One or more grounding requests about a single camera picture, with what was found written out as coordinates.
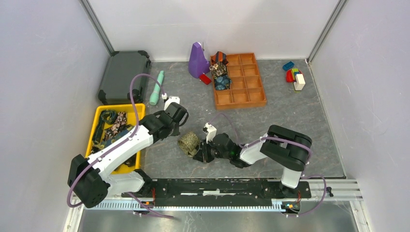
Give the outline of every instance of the yellow tray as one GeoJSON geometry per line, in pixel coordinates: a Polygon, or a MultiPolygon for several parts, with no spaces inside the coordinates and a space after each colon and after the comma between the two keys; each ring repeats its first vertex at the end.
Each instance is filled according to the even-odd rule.
{"type": "MultiPolygon", "coordinates": [[[[145,116],[145,105],[144,104],[136,104],[135,105],[137,108],[138,112],[138,118],[141,120],[145,116]]],[[[88,157],[91,153],[91,148],[92,148],[92,136],[94,134],[95,128],[98,124],[98,119],[100,117],[100,113],[103,110],[115,110],[117,112],[127,112],[127,124],[131,124],[135,126],[136,120],[135,120],[135,113],[134,109],[132,108],[132,104],[126,104],[126,105],[102,105],[97,108],[95,111],[95,116],[94,116],[94,122],[92,123],[92,128],[91,128],[91,134],[90,138],[88,140],[88,146],[87,146],[87,151],[86,151],[86,157],[88,157]]],[[[111,125],[108,125],[107,123],[104,124],[104,129],[110,127],[111,125]]],[[[122,164],[117,171],[113,171],[112,174],[124,174],[124,173],[130,173],[134,171],[135,169],[140,168],[140,160],[141,160],[141,152],[139,151],[137,153],[137,159],[135,161],[135,166],[134,167],[128,167],[125,164],[122,164]]]]}

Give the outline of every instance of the red block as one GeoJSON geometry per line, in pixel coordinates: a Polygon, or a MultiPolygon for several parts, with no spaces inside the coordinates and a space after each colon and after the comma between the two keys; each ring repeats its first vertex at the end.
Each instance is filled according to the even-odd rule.
{"type": "Polygon", "coordinates": [[[292,69],[286,72],[286,82],[293,82],[292,69]]]}
{"type": "Polygon", "coordinates": [[[199,76],[199,79],[205,83],[205,85],[209,85],[211,83],[211,79],[209,79],[205,74],[199,76]]]}

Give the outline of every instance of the purple bottle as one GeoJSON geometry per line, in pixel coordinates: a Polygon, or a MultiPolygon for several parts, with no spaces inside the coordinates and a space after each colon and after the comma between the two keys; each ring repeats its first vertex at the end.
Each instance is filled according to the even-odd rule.
{"type": "Polygon", "coordinates": [[[206,60],[202,46],[198,42],[192,45],[188,71],[194,78],[199,78],[201,74],[209,72],[209,61],[206,60]]]}

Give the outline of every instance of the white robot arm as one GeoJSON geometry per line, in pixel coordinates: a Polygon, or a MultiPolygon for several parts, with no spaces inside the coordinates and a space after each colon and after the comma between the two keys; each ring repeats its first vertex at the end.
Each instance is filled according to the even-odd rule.
{"type": "Polygon", "coordinates": [[[262,139],[273,137],[308,148],[312,145],[312,139],[308,136],[277,125],[270,126],[260,141],[252,145],[235,144],[227,134],[217,134],[217,129],[209,123],[205,124],[204,132],[206,140],[201,142],[198,153],[193,157],[195,160],[211,162],[214,158],[223,158],[229,159],[236,167],[244,168],[258,160],[271,158],[283,165],[281,183],[291,189],[297,187],[308,163],[308,151],[292,144],[262,139]]]}
{"type": "Polygon", "coordinates": [[[141,170],[117,175],[111,175],[111,172],[132,155],[158,140],[179,135],[179,127],[185,124],[188,116],[188,111],[179,105],[179,98],[170,97],[165,102],[163,111],[147,115],[140,120],[138,131],[133,136],[134,129],[87,159],[81,155],[74,157],[71,162],[68,185],[71,187],[79,174],[98,160],[74,187],[74,192],[87,208],[96,206],[106,196],[123,192],[138,192],[145,183],[141,170]]]}

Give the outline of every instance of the orange wooden tray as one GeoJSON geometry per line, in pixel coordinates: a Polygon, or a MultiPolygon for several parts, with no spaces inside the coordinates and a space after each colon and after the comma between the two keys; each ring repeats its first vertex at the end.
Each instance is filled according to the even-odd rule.
{"type": "Polygon", "coordinates": [[[258,63],[253,53],[226,55],[228,76],[232,80],[231,89],[215,90],[212,78],[215,108],[217,110],[262,107],[266,105],[266,95],[259,73],[258,63]]]}

